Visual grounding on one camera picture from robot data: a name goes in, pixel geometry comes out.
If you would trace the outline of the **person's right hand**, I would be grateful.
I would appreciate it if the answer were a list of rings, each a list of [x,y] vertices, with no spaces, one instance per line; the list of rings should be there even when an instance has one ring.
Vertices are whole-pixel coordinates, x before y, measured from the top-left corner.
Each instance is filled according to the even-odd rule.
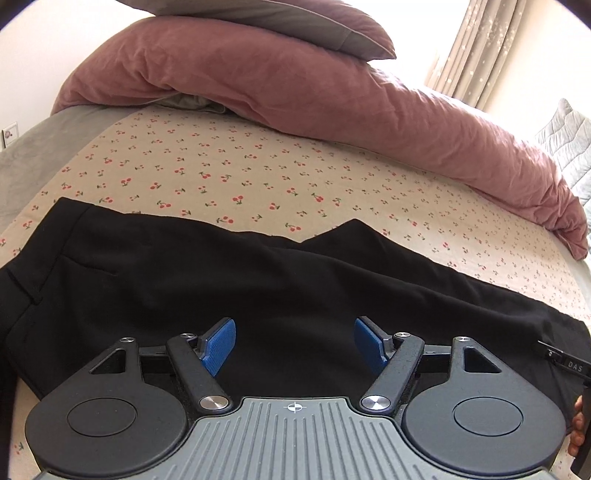
[[[572,419],[572,431],[569,437],[568,454],[576,457],[585,441],[585,416],[583,414],[583,396],[579,396],[574,404],[575,415]]]

